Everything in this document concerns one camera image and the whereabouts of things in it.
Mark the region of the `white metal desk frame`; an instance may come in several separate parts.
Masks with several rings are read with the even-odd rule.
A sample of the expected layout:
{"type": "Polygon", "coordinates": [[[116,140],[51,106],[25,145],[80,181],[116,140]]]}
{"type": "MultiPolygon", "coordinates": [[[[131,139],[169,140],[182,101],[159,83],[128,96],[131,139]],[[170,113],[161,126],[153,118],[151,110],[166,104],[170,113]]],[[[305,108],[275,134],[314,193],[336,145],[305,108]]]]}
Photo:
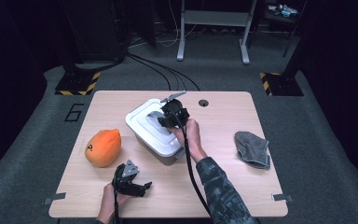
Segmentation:
{"type": "Polygon", "coordinates": [[[180,41],[176,60],[181,62],[185,57],[185,28],[187,24],[216,25],[244,28],[243,37],[239,40],[239,44],[241,49],[241,60],[245,65],[248,65],[250,63],[250,58],[247,51],[247,38],[250,33],[256,2],[257,0],[251,0],[250,9],[248,12],[225,12],[188,10],[186,9],[186,0],[181,0],[180,41]]]}

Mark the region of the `grey translucent storage box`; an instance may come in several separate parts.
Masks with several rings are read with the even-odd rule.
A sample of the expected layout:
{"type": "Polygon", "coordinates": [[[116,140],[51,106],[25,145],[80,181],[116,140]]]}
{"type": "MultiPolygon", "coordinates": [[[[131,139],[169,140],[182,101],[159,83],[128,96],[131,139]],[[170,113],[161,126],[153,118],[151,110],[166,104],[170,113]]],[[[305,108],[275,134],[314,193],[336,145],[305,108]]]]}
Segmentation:
{"type": "Polygon", "coordinates": [[[171,166],[175,164],[178,160],[182,159],[186,152],[182,147],[179,147],[179,149],[172,155],[169,156],[161,156],[159,155],[151,146],[149,146],[141,137],[136,135],[137,141],[148,151],[150,152],[157,160],[159,160],[162,164],[166,166],[171,166]]]}

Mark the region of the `person's left hand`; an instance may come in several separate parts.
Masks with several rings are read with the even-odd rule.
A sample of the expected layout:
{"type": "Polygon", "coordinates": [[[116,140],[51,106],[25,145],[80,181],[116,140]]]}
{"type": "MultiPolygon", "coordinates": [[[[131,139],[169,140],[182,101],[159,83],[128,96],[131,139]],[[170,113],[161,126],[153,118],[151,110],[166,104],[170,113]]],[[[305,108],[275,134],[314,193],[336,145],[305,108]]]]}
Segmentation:
{"type": "Polygon", "coordinates": [[[105,224],[114,224],[117,221],[117,210],[115,203],[124,205],[131,197],[119,193],[115,195],[115,189],[112,184],[108,183],[103,188],[103,197],[101,200],[100,211],[96,219],[105,224]]]}

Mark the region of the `grey tape strip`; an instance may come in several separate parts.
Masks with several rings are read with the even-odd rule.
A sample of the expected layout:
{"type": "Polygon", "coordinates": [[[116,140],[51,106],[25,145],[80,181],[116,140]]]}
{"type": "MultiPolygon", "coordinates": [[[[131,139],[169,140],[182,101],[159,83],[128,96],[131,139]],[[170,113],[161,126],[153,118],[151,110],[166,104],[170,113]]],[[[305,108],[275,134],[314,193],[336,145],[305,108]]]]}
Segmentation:
{"type": "Polygon", "coordinates": [[[65,193],[65,192],[53,194],[52,196],[45,198],[44,201],[42,202],[42,204],[43,204],[43,205],[49,205],[49,204],[51,204],[53,201],[57,201],[57,200],[62,200],[62,199],[64,199],[65,196],[66,196],[66,193],[65,193]]]}
{"type": "Polygon", "coordinates": [[[291,195],[289,194],[273,194],[272,195],[272,199],[277,202],[277,201],[285,201],[286,203],[291,203],[294,199],[291,195]]]}

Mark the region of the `person's right hand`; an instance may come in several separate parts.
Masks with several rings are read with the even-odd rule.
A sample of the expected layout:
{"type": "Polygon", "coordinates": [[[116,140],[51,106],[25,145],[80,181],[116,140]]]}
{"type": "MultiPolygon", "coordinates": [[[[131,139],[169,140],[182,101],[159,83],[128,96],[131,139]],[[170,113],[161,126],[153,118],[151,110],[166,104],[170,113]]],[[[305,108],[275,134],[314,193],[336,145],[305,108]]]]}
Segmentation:
{"type": "Polygon", "coordinates": [[[184,146],[187,140],[189,152],[194,162],[199,162],[207,157],[206,152],[203,150],[200,141],[200,126],[194,119],[189,119],[184,127],[186,135],[183,134],[179,128],[170,128],[170,131],[176,136],[179,143],[184,146]]]}

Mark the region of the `grey towel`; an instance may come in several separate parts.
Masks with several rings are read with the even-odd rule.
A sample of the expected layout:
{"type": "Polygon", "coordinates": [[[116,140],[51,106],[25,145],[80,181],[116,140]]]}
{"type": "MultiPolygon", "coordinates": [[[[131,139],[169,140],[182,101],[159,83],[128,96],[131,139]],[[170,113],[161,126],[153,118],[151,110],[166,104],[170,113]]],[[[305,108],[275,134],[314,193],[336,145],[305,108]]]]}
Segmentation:
{"type": "Polygon", "coordinates": [[[256,169],[270,168],[269,141],[250,132],[236,132],[234,142],[239,158],[256,169]]]}

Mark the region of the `dark shelf with small things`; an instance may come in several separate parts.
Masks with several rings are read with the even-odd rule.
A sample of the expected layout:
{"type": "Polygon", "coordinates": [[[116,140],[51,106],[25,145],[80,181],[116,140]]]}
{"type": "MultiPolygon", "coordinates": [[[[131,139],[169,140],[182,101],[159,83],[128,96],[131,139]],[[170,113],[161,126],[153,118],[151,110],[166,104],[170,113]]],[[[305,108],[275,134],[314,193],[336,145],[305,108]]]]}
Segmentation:
{"type": "Polygon", "coordinates": [[[308,0],[276,0],[263,7],[262,18],[268,22],[271,32],[286,33],[288,42],[283,57],[292,44],[308,0]]]}

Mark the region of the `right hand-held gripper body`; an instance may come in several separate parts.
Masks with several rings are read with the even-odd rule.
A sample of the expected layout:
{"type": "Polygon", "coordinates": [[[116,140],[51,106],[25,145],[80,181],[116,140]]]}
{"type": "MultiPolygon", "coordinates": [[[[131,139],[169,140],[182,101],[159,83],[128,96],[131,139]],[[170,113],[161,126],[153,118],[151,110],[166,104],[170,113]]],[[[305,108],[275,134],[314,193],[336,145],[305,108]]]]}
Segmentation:
{"type": "Polygon", "coordinates": [[[177,97],[184,94],[186,94],[186,91],[181,91],[161,100],[161,102],[164,103],[164,106],[161,108],[163,111],[162,116],[170,118],[171,120],[166,122],[177,124],[179,128],[183,128],[189,119],[187,109],[183,107],[179,100],[177,100],[177,97]]]}

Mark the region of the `white lid with grey handle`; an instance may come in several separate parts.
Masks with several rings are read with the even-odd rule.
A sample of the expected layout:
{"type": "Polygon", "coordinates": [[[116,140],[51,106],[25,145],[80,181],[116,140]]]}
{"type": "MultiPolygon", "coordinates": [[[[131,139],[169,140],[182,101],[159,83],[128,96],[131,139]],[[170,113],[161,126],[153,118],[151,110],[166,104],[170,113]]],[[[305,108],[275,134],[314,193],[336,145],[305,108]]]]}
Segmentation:
{"type": "Polygon", "coordinates": [[[164,103],[159,99],[149,99],[126,116],[126,123],[159,155],[169,156],[174,154],[181,144],[173,133],[158,122],[158,117],[163,115],[163,106],[164,103]]]}

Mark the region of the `black cabinet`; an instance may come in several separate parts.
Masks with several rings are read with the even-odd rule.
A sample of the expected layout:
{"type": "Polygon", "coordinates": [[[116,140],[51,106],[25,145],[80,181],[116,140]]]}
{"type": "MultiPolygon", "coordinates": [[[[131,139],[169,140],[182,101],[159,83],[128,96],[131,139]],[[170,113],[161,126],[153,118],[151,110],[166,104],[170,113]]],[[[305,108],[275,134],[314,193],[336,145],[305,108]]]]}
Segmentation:
{"type": "Polygon", "coordinates": [[[61,0],[83,62],[123,60],[114,0],[61,0]]]}

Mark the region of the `orange plush toy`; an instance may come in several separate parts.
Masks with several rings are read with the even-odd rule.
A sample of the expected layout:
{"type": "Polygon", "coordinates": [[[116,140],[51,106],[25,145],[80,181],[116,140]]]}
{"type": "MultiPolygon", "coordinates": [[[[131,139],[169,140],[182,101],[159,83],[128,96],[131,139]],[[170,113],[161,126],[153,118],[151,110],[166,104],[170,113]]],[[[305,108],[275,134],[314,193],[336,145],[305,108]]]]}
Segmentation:
{"type": "Polygon", "coordinates": [[[121,149],[119,129],[100,130],[87,143],[86,159],[96,167],[110,165],[121,149]]]}

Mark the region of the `black stand base hazard stripes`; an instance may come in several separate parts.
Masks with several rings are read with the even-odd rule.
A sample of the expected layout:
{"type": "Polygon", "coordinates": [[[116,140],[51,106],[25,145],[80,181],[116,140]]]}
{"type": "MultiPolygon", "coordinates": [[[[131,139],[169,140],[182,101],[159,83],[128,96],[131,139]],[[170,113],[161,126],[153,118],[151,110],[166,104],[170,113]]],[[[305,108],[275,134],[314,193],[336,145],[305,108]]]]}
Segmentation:
{"type": "Polygon", "coordinates": [[[66,71],[55,88],[59,95],[89,95],[95,88],[100,72],[76,67],[66,71]]]}
{"type": "Polygon", "coordinates": [[[260,73],[260,78],[268,96],[303,96],[294,78],[284,77],[280,73],[260,73]]]}

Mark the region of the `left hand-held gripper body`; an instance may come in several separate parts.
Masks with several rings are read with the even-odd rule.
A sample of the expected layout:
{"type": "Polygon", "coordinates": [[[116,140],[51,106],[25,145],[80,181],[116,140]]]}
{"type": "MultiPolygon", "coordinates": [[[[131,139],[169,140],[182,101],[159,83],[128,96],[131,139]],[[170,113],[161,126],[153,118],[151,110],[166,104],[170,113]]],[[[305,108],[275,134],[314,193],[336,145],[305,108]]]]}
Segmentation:
{"type": "Polygon", "coordinates": [[[130,186],[136,186],[132,180],[138,175],[139,168],[131,161],[120,164],[114,174],[112,185],[116,192],[127,195],[126,189],[130,186]]]}

